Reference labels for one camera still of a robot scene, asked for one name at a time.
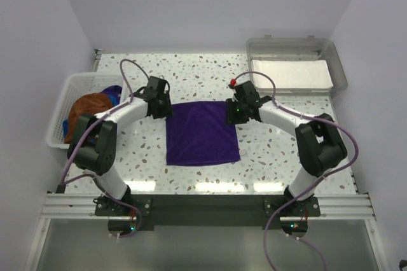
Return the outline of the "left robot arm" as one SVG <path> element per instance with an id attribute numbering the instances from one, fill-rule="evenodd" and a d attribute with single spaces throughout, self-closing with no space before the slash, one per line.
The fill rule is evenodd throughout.
<path id="1" fill-rule="evenodd" d="M 102 195 L 94 200 L 98 216 L 135 216 L 137 204 L 128 184 L 114 168 L 117 136 L 123 129 L 145 117 L 172 116 L 170 85 L 151 76 L 146 86 L 131 93 L 124 102 L 104 112 L 81 115 L 67 153 L 67 174 L 71 164 L 90 177 Z"/>

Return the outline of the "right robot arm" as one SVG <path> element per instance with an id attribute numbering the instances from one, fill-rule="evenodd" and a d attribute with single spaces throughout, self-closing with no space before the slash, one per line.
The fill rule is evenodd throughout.
<path id="1" fill-rule="evenodd" d="M 232 79 L 233 97 L 226 100 L 226 121 L 232 125 L 249 120 L 273 125 L 296 138 L 301 169 L 284 190 L 279 212 L 298 215 L 313 197 L 315 183 L 347 158 L 347 149 L 332 117 L 303 114 L 280 105 L 274 97 L 261 97 L 251 81 Z"/>

